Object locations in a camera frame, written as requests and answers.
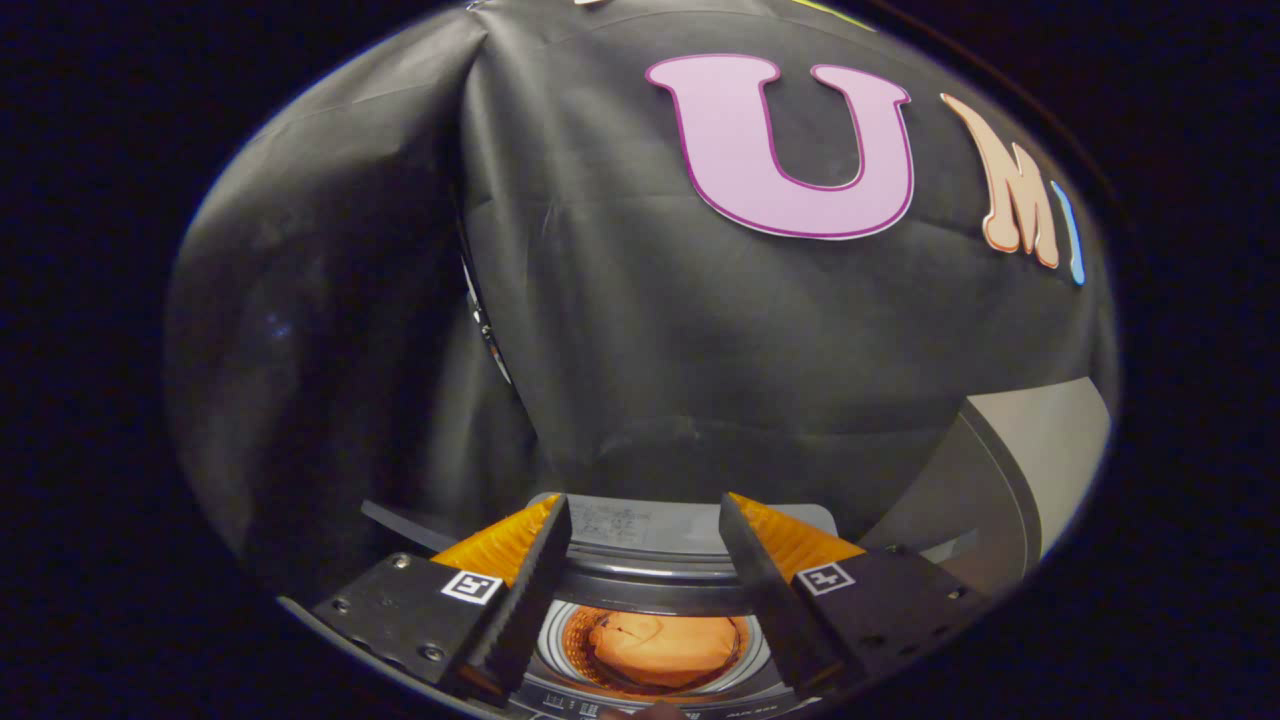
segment orange food item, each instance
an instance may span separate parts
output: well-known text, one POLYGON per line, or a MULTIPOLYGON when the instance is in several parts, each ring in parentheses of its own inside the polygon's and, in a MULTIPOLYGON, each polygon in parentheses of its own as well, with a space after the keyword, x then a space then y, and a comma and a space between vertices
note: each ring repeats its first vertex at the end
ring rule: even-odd
POLYGON ((529 548, 538 538, 559 495, 498 520, 431 560, 440 565, 502 578, 507 587, 516 584, 516 575, 525 564, 529 548))
POLYGON ((590 634, 596 660, 627 679, 680 688, 733 657, 737 628, 728 618, 668 618, 609 612, 590 634))
POLYGON ((773 564, 788 583, 800 570, 838 562, 867 552, 786 512, 733 492, 728 496, 742 510, 748 524, 755 530, 755 537, 760 538, 760 544, 769 552, 773 564))

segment gray panel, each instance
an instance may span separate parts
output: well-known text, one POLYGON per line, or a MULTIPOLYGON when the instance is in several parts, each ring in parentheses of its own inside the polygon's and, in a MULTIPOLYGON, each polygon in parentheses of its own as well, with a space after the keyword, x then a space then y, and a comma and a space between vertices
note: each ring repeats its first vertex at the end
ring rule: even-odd
POLYGON ((1036 498, 1041 555, 1084 501, 1102 461, 1111 415, 1089 378, 969 398, 1012 455, 1036 498))

